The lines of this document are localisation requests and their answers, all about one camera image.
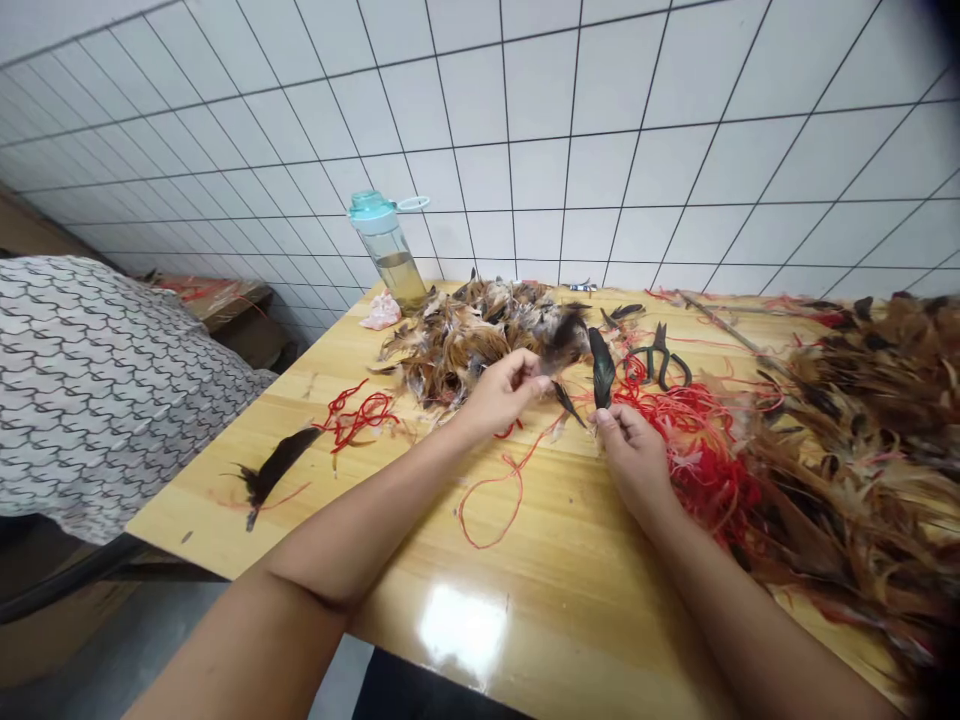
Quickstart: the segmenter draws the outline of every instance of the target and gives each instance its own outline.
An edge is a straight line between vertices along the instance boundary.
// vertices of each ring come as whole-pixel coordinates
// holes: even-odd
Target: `floor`
[[[226,587],[222,583],[141,585],[57,673],[0,693],[0,717],[121,717]],[[372,645],[344,636],[317,692],[310,720],[350,720],[372,655]]]

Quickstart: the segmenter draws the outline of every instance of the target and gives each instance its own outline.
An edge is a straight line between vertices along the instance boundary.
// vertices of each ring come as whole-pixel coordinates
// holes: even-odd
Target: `black scissors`
[[[657,374],[657,384],[660,386],[660,389],[664,392],[670,390],[667,385],[667,366],[671,360],[683,370],[683,387],[690,387],[690,383],[693,381],[693,374],[690,372],[690,367],[683,361],[683,358],[667,349],[667,326],[665,323],[657,323],[657,332],[653,336],[653,345],[630,351],[631,355],[641,352],[647,354],[647,378],[643,381],[643,384],[649,385],[653,382],[653,375],[656,372],[653,353],[657,350],[663,353],[663,362],[660,365],[660,372]]]

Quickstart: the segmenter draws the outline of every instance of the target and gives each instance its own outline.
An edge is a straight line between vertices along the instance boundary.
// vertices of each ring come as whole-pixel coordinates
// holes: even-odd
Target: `table surface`
[[[376,442],[340,453],[336,474],[332,438],[324,435],[275,488],[271,501],[245,531],[245,492],[225,476],[234,463],[258,467],[277,443],[311,419],[322,422],[326,404],[369,377],[356,403],[398,381],[370,376],[381,342],[357,323],[368,314],[371,292],[293,367],[238,417],[130,522],[137,537],[227,578],[236,578],[317,509],[402,454],[408,442],[383,433]],[[652,331],[668,323],[669,344],[694,377],[701,370],[755,378],[755,360],[699,313],[641,293],[601,290],[588,296],[555,291],[557,299],[599,308],[642,302],[637,320]],[[744,305],[751,300],[737,299]],[[737,329],[775,350],[805,342],[822,327],[796,318],[744,313]],[[692,344],[698,339],[727,347]],[[589,368],[564,374],[590,386]],[[354,409],[356,403],[348,404]],[[394,412],[429,427],[409,393]],[[464,537],[456,508],[468,485],[507,473],[500,459],[526,453],[560,414],[544,402],[524,416],[524,430],[478,450],[451,477],[432,509],[410,533],[380,583],[353,619],[350,632],[420,666],[543,718],[727,717],[736,708],[678,595],[611,486],[592,435],[568,422],[554,443],[546,440],[523,472],[523,502],[498,545],[477,550]],[[360,440],[374,439],[364,430]],[[515,480],[489,483],[464,511],[479,543],[494,539],[516,502]],[[803,598],[778,595],[781,605],[871,683],[899,700],[885,680],[889,658],[852,628],[823,619]]]

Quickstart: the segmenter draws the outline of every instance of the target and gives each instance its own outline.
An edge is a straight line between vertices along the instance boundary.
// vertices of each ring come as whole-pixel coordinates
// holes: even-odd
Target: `patterned cloth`
[[[87,258],[0,260],[0,515],[109,542],[275,378],[172,292]]]

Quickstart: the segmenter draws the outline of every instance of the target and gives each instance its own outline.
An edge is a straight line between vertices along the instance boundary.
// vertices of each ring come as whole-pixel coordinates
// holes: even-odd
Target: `water bottle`
[[[376,190],[354,193],[350,204],[350,222],[360,233],[380,277],[404,315],[419,309],[427,291],[413,255],[403,236],[397,212],[415,212],[430,203],[428,197],[392,202]]]

